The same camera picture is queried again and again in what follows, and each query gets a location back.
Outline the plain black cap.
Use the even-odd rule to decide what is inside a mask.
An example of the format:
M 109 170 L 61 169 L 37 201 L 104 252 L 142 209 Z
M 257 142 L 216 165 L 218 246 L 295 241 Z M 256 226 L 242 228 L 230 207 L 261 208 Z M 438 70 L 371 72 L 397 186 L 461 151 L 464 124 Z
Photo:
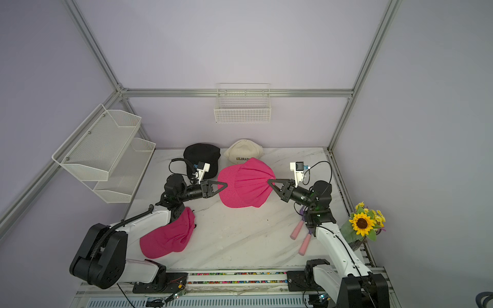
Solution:
M 220 156 L 220 149 L 217 146 L 204 143 L 190 145 L 183 153 L 183 158 L 193 165 L 198 165 L 199 162 L 210 164 L 209 171 L 204 177 L 206 179 L 217 176 Z

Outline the magenta cap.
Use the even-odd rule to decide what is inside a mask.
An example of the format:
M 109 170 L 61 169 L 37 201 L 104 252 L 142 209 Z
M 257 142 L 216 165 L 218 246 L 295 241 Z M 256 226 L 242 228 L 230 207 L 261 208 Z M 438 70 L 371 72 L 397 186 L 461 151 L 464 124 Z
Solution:
M 139 240 L 141 251 L 148 259 L 182 252 L 188 245 L 195 227 L 195 214 L 186 207 L 176 221 L 142 237 Z
M 219 193 L 220 200 L 223 205 L 232 209 L 260 208 L 273 191 L 268 181 L 275 179 L 273 170 L 255 158 L 227 167 L 218 175 L 218 181 L 227 184 Z

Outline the cream Colorado cap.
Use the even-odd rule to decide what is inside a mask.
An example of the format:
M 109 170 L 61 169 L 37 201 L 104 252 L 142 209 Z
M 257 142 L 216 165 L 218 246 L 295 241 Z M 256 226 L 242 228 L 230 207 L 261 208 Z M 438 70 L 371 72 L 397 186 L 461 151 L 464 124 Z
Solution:
M 233 164 L 243 164 L 252 158 L 260 159 L 264 155 L 264 150 L 254 141 L 240 139 L 228 148 L 224 155 Z

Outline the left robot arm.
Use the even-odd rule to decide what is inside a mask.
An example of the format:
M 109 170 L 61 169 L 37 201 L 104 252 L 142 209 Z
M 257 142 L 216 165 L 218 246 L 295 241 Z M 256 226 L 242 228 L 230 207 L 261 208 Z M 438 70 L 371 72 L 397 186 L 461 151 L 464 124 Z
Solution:
M 210 198 L 227 186 L 213 180 L 187 185 L 183 176 L 169 176 L 160 200 L 145 212 L 113 225 L 93 225 L 69 267 L 70 274 L 103 290 L 122 282 L 165 290 L 173 280 L 157 259 L 182 252 L 196 228 L 195 214 L 185 202 Z

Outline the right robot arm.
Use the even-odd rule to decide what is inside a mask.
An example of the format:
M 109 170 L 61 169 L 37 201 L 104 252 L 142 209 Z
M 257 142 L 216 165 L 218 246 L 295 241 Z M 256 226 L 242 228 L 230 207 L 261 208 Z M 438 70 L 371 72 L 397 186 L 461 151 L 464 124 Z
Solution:
M 268 185 L 282 201 L 304 208 L 305 225 L 330 258 L 307 262 L 306 283 L 321 287 L 336 307 L 390 307 L 386 279 L 359 260 L 340 232 L 330 209 L 332 185 L 319 180 L 306 189 L 287 179 L 269 180 Z

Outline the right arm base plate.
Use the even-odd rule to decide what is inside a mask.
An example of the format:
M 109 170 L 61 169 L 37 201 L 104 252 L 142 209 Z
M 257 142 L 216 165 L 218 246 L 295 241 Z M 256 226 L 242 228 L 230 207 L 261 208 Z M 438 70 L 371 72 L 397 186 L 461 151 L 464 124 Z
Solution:
M 337 293 L 340 291 L 340 277 L 328 268 L 317 266 L 312 274 L 306 274 L 304 271 L 288 271 L 286 274 L 288 290 L 291 292 L 327 291 L 328 293 Z

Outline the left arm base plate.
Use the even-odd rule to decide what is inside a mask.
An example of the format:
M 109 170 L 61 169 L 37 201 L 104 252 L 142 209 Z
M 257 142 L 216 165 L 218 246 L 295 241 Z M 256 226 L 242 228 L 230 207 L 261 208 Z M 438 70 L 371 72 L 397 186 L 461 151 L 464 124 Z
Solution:
M 175 294 L 186 288 L 188 273 L 161 273 L 150 283 L 137 283 L 133 286 L 134 294 Z

